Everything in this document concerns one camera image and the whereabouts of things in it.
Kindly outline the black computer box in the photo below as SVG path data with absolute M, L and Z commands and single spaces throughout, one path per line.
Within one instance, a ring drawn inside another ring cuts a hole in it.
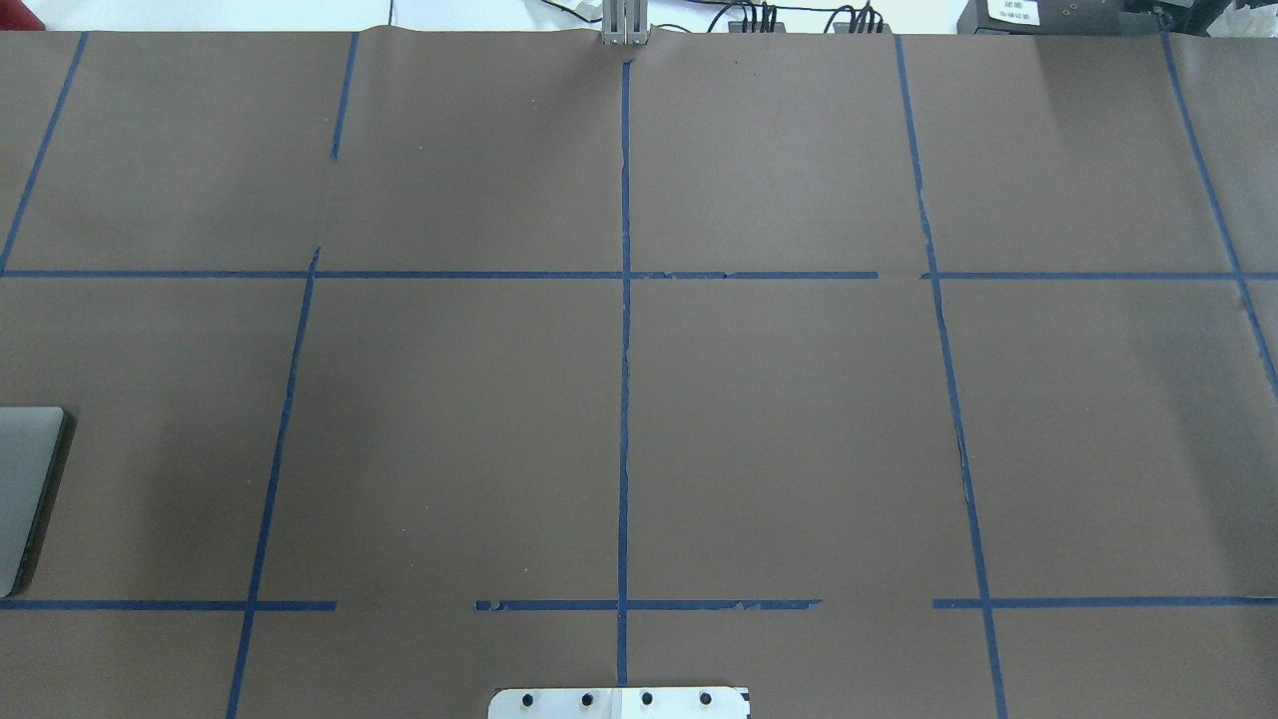
M 1204 36 L 1236 1 L 967 1 L 958 34 Z

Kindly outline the brown paper table cover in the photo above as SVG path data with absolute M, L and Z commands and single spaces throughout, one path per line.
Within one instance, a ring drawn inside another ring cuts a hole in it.
M 5 718 L 1275 715 L 1275 42 L 3 34 Z

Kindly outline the grey closed laptop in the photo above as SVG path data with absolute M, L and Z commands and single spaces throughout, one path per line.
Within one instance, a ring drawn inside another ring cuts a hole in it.
M 23 584 L 66 412 L 60 406 L 1 407 L 1 596 Z

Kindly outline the aluminium frame post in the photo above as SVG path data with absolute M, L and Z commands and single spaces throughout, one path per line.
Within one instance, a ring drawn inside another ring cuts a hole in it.
M 608 46 L 642 46 L 651 40 L 647 0 L 601 1 L 601 40 Z

